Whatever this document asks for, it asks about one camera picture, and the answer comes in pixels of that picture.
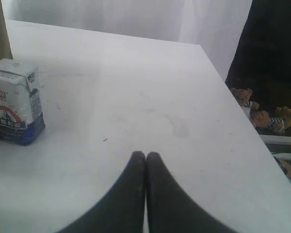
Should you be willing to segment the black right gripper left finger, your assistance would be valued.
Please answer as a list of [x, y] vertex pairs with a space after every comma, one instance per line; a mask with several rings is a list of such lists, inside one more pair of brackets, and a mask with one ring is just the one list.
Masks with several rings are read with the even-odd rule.
[[110, 190], [60, 233], [141, 233], [146, 194], [146, 157], [134, 151]]

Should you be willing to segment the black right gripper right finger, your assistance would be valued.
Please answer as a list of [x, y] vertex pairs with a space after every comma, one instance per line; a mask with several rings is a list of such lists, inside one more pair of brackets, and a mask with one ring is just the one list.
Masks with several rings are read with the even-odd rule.
[[230, 228], [208, 214], [180, 187], [161, 156], [146, 158], [146, 204], [151, 233], [229, 233]]

